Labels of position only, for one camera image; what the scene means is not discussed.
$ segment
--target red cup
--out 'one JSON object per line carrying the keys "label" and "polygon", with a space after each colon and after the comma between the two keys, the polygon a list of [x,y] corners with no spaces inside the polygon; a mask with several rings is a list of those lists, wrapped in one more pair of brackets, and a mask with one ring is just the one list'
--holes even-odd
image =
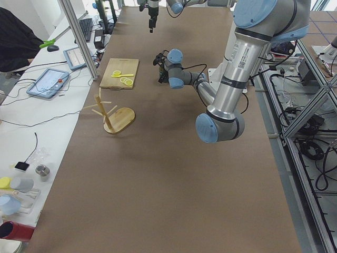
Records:
{"label": "red cup", "polygon": [[0,238],[29,242],[33,235],[34,229],[34,227],[28,225],[7,221],[0,226]]}

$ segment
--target white desk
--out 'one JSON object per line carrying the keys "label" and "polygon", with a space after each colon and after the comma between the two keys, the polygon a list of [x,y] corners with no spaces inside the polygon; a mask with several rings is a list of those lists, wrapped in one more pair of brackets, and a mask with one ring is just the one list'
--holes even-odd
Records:
{"label": "white desk", "polygon": [[[67,27],[68,22],[64,19],[49,39],[55,38]],[[95,52],[96,49],[93,44],[93,36],[94,32],[92,33],[92,38],[88,43],[88,47],[92,52]],[[76,47],[72,31],[67,31],[56,41],[55,45],[59,46],[60,50],[48,52],[47,48],[41,49],[31,66],[65,61],[63,51]],[[66,63],[53,64],[31,68],[25,72],[21,79],[37,79],[47,67],[71,73],[71,70]],[[9,95],[16,96],[18,90],[28,84],[29,81],[19,82],[14,86]],[[17,98],[6,98],[3,105],[0,106],[0,118],[17,124],[33,125],[49,120],[55,116],[77,112],[83,107],[90,89],[90,84],[90,73],[87,68],[83,68],[71,73],[68,82],[62,88],[62,90],[66,91],[61,90],[57,92],[50,100],[33,97],[6,105],[12,101],[29,97],[28,94],[26,94],[27,89],[22,89]],[[29,215],[14,214],[8,216],[8,220],[36,225],[39,213],[42,210],[51,189],[58,167],[60,166],[70,137],[77,123],[77,119],[78,114],[73,114],[31,128],[12,125],[5,122],[0,124],[0,177],[32,178],[34,180],[34,188],[41,190],[41,194]],[[37,151],[34,152],[31,159],[28,160],[30,167],[27,171],[21,172],[14,169],[14,166],[18,161],[25,161],[29,154],[34,150],[36,143],[34,132],[37,133],[38,137]],[[39,164],[46,165],[51,171],[46,182],[42,182],[40,176],[35,173],[35,168]]]}

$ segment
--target black adapter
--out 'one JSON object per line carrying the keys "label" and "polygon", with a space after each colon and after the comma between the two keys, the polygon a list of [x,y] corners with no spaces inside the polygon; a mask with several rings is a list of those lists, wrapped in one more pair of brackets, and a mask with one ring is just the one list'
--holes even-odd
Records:
{"label": "black adapter", "polygon": [[102,29],[95,31],[94,45],[96,49],[104,48],[104,34]]}

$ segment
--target tablet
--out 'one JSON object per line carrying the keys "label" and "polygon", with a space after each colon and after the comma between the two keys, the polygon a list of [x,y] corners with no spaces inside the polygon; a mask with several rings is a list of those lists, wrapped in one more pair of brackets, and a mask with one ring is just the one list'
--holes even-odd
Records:
{"label": "tablet", "polygon": [[63,54],[71,70],[77,70],[86,65],[79,47],[64,50]]}
{"label": "tablet", "polygon": [[48,68],[26,92],[29,95],[50,99],[62,88],[68,78],[68,72]]}

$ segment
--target person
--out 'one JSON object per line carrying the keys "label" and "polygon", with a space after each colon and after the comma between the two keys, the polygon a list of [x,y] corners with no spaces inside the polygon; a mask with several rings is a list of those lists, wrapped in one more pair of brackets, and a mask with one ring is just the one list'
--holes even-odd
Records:
{"label": "person", "polygon": [[43,41],[7,9],[0,7],[0,72],[28,66]]}

